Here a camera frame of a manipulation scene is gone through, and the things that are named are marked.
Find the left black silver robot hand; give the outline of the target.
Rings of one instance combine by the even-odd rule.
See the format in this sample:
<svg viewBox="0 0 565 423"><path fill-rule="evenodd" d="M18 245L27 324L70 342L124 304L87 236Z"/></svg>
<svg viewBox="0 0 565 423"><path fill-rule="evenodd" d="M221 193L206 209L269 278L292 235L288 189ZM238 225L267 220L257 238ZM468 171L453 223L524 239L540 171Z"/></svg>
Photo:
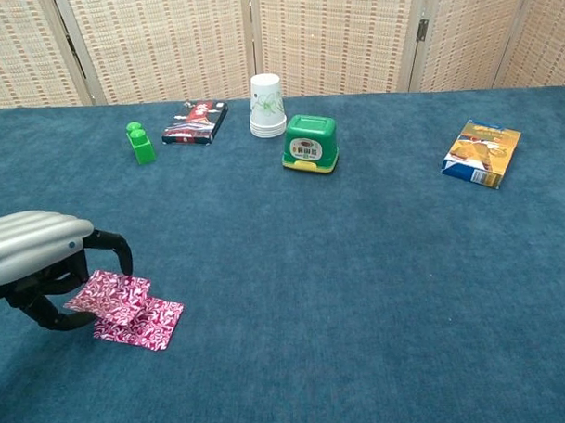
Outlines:
<svg viewBox="0 0 565 423"><path fill-rule="evenodd" d="M0 300L50 330L74 330L94 322L95 314L64 314L48 299L90 278L87 248L113 250L122 272L130 276L134 271L127 241L96 229L90 221L38 210L0 217Z"/></svg>

